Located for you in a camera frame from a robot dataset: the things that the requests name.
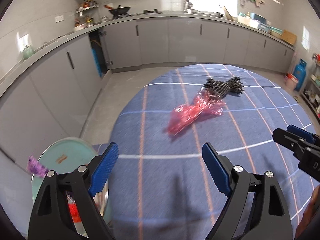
silver screw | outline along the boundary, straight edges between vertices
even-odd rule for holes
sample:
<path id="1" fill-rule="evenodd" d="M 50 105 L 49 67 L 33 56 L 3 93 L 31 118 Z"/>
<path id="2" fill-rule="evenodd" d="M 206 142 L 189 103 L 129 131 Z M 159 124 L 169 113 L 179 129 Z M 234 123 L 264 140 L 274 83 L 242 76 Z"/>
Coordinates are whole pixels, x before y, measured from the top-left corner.
<path id="1" fill-rule="evenodd" d="M 243 168 L 241 166 L 235 166 L 234 169 L 235 169 L 236 172 L 242 172 L 243 171 Z"/>
<path id="2" fill-rule="evenodd" d="M 269 177 L 269 178 L 272 178 L 273 177 L 273 173 L 271 171 L 267 171 L 266 172 L 266 175 Z"/>
<path id="3" fill-rule="evenodd" d="M 86 170 L 87 170 L 87 167 L 84 166 L 84 165 L 82 165 L 82 166 L 80 166 L 80 167 L 78 168 L 78 171 L 79 171 L 79 172 L 84 172 L 84 171 L 86 171 Z"/>
<path id="4" fill-rule="evenodd" d="M 54 171 L 48 171 L 47 176 L 52 177 L 54 175 Z"/>

round table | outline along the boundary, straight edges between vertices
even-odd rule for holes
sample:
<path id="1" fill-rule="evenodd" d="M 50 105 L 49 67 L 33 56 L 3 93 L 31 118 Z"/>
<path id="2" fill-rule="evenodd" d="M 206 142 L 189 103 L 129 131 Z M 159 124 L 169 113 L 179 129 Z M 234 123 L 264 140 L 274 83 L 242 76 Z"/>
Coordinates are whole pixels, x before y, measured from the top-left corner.
<path id="1" fill-rule="evenodd" d="M 233 76 L 241 78 L 244 93 L 228 94 L 221 116 L 198 118 L 173 138 L 167 134 L 172 109 L 191 103 L 207 78 L 227 81 Z M 294 98 L 245 69 L 200 64 L 154 79 L 123 109 L 110 139 L 120 154 L 109 179 L 116 239 L 205 239 L 226 202 L 201 158 L 206 142 L 248 172 L 272 171 L 295 231 L 317 182 L 298 169 L 291 151 L 272 140 L 274 129 L 289 124 L 315 132 Z M 236 234 L 245 227 L 252 197 L 250 193 Z"/>

human hand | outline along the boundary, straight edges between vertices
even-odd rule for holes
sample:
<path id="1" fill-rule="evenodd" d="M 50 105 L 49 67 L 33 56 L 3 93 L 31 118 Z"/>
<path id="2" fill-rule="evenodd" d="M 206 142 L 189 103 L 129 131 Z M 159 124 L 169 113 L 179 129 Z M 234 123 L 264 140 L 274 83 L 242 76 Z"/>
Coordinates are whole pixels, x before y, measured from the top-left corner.
<path id="1" fill-rule="evenodd" d="M 319 188 L 320 188 L 320 185 L 318 187 L 316 187 L 315 190 L 313 191 L 310 202 L 309 202 L 306 210 L 303 213 L 302 220 L 299 223 L 299 225 L 297 226 L 296 236 L 295 236 L 296 239 L 302 234 L 302 232 L 304 230 L 306 230 L 307 226 L 309 225 L 309 223 L 311 222 L 311 220 L 314 216 L 313 207 L 314 207 L 316 200 L 318 198 Z"/>

blue gripper pad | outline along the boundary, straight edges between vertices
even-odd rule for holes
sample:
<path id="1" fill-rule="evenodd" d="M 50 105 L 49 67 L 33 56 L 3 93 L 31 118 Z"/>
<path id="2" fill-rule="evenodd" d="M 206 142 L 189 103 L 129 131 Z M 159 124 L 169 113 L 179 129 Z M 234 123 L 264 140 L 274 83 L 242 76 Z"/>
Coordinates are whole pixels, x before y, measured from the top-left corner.
<path id="1" fill-rule="evenodd" d="M 230 196 L 232 189 L 230 187 L 229 175 L 207 144 L 202 146 L 202 158 L 218 190 L 225 194 L 226 197 Z"/>
<path id="2" fill-rule="evenodd" d="M 296 127 L 292 124 L 290 124 L 287 127 L 287 132 L 293 133 L 295 135 L 298 135 L 299 137 L 305 139 L 308 143 L 314 144 L 316 140 L 313 138 L 312 133 L 309 133 L 299 127 Z"/>
<path id="3" fill-rule="evenodd" d="M 89 195 L 94 197 L 101 192 L 106 184 L 113 167 L 119 157 L 119 147 L 114 143 L 108 152 L 103 156 L 100 164 L 91 176 L 91 186 L 88 189 Z"/>

bucket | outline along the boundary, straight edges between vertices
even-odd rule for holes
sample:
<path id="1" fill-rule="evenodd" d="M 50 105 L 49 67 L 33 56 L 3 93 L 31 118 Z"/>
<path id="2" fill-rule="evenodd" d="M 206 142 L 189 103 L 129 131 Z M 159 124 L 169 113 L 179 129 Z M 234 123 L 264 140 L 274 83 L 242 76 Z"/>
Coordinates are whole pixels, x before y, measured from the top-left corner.
<path id="1" fill-rule="evenodd" d="M 294 75 L 288 74 L 288 78 L 286 79 L 285 85 L 290 91 L 293 91 L 296 88 L 298 82 L 299 80 Z"/>

